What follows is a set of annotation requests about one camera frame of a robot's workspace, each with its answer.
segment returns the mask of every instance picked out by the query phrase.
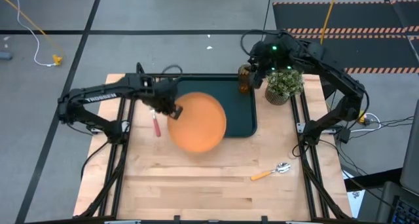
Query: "green leaves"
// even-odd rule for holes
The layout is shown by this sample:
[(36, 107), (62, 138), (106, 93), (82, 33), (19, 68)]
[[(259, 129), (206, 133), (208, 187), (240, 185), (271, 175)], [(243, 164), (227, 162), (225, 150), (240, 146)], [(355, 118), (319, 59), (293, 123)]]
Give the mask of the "green leaves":
[(268, 90), (279, 95), (290, 97), (304, 89), (302, 75), (295, 70), (273, 72), (268, 76)]

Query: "potted plant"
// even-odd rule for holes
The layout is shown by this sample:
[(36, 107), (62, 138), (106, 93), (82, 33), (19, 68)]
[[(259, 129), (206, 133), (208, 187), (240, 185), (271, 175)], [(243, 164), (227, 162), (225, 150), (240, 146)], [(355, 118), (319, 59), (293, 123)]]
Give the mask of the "potted plant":
[(264, 95), (271, 104), (283, 105), (291, 96), (301, 93), (303, 89), (304, 82), (298, 71), (275, 71), (268, 76), (268, 87)]

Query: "plant pot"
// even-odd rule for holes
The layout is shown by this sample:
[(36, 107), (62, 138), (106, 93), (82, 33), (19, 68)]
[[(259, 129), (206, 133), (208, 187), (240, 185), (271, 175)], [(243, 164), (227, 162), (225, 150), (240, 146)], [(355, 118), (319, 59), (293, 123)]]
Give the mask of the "plant pot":
[(287, 103), (287, 101), (289, 99), (289, 97), (285, 97), (285, 96), (282, 96), (281, 94), (271, 92), (269, 90), (269, 87), (266, 88), (266, 90), (264, 92), (264, 96), (266, 97), (268, 102), (273, 104), (273, 105), (283, 105), (283, 104)]

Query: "white cable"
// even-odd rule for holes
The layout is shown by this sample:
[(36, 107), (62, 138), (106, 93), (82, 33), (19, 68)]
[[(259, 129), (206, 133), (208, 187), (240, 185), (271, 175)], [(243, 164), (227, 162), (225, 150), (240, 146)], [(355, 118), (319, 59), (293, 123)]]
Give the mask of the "white cable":
[(24, 28), (26, 28), (27, 30), (29, 30), (29, 31), (32, 33), (32, 36), (35, 38), (35, 40), (37, 40), (37, 51), (35, 52), (35, 55), (33, 56), (33, 60), (35, 61), (35, 63), (37, 63), (38, 65), (41, 65), (41, 66), (47, 66), (47, 67), (52, 67), (52, 66), (55, 66), (55, 65), (56, 65), (55, 63), (53, 63), (53, 64), (41, 64), (41, 63), (39, 63), (39, 62), (37, 61), (37, 55), (38, 55), (38, 51), (39, 51), (39, 40), (38, 40), (38, 37), (34, 34), (34, 32), (33, 32), (30, 28), (28, 28), (27, 26), (23, 25), (23, 24), (20, 22), (20, 19), (19, 19), (19, 17), (20, 17), (20, 1), (19, 1), (19, 0), (16, 0), (16, 2), (17, 2), (17, 4), (18, 4), (18, 16), (17, 16), (17, 21), (18, 21), (18, 23), (19, 23), (22, 27), (24, 27)]
[(371, 132), (371, 131), (375, 131), (375, 130), (378, 130), (378, 129), (380, 129), (381, 128), (381, 122), (380, 122), (380, 119), (378, 119), (378, 117), (377, 116), (375, 116), (374, 114), (372, 114), (372, 113), (366, 113), (365, 115), (371, 115), (371, 116), (373, 116), (376, 120), (377, 120), (377, 123), (378, 123), (378, 128), (375, 128), (375, 129), (358, 129), (358, 130), (351, 130), (351, 132)]

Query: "wooden tabletop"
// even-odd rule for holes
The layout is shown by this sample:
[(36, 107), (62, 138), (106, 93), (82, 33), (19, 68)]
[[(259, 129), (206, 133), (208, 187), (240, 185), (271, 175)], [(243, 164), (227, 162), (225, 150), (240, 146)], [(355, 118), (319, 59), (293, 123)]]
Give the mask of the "wooden tabletop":
[[(106, 83), (122, 76), (110, 74)], [(305, 75), (304, 81), (310, 116), (318, 119), (327, 113), (319, 77)], [(264, 97), (265, 88), (264, 84), (255, 91), (256, 133), (249, 138), (225, 138), (201, 155), (186, 153), (171, 142), (164, 115), (157, 115), (162, 136), (156, 137), (149, 108), (137, 101), (117, 218), (167, 220), (180, 215), (183, 220), (255, 221), (267, 215), (270, 221), (310, 220), (301, 162), (291, 155), (297, 144), (291, 103), (271, 105)], [(302, 112), (299, 97), (297, 103)], [(99, 115), (116, 119), (118, 104), (119, 99), (101, 102)], [(334, 143), (332, 136), (321, 138)], [(89, 154), (105, 140), (103, 134), (94, 136)], [(102, 188), (110, 147), (87, 164), (75, 215), (83, 212)], [(336, 150), (324, 142), (317, 150), (324, 187), (351, 215)], [(274, 169), (279, 162), (290, 163), (290, 171), (250, 181), (250, 176)], [(321, 216), (318, 194), (313, 190), (317, 215)]]

